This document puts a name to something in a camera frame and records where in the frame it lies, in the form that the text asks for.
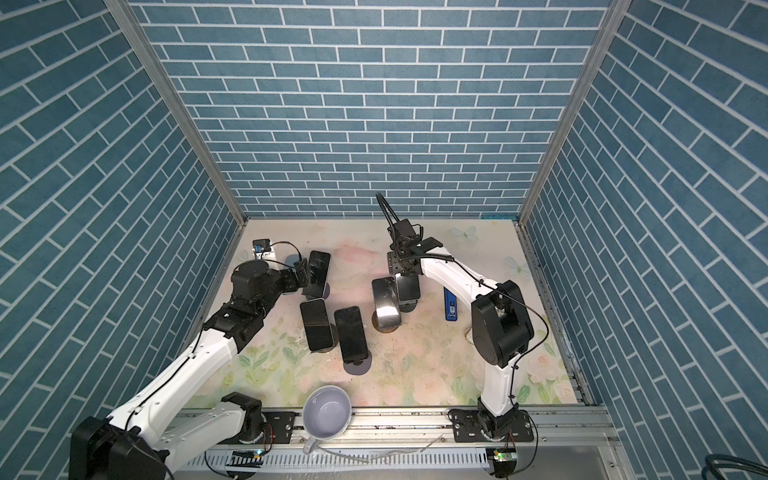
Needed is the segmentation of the wooden base phone stand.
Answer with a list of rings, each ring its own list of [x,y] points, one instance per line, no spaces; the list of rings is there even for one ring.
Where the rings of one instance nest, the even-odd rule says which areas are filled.
[[[378,314],[374,312],[372,314],[372,325],[380,333],[393,333],[402,325],[402,319],[399,315],[390,317],[386,316],[383,320],[380,319]]]

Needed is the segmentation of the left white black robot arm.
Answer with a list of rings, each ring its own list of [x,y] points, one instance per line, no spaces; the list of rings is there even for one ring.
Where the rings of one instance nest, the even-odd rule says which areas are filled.
[[[208,412],[177,427],[170,423],[198,389],[236,357],[263,328],[286,294],[310,282],[308,262],[278,269],[274,260],[238,265],[228,302],[201,327],[196,340],[150,384],[103,419],[88,417],[73,431],[71,479],[171,479],[175,471],[227,439],[264,441],[269,429],[260,400],[232,392]]]

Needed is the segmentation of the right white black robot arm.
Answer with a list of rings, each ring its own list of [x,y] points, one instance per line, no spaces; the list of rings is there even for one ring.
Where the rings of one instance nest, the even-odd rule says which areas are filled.
[[[391,222],[388,233],[388,268],[402,306],[411,310],[418,302],[419,278],[424,276],[469,307],[472,342],[486,363],[479,410],[500,421],[515,408],[514,372],[535,334],[520,288],[511,280],[500,283],[464,266],[407,219]]]

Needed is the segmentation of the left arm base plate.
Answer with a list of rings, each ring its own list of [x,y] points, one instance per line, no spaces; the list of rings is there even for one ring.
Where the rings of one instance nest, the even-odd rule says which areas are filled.
[[[291,442],[297,414],[293,411],[263,411],[255,429],[248,427],[246,436],[241,433],[226,439],[224,444],[256,445],[270,447],[271,445],[287,445]]]

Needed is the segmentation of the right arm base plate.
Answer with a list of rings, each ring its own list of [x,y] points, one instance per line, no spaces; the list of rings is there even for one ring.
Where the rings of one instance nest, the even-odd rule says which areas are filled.
[[[457,443],[479,442],[533,442],[533,424],[527,412],[513,407],[506,414],[495,417],[484,407],[479,409],[453,408],[447,412]]]

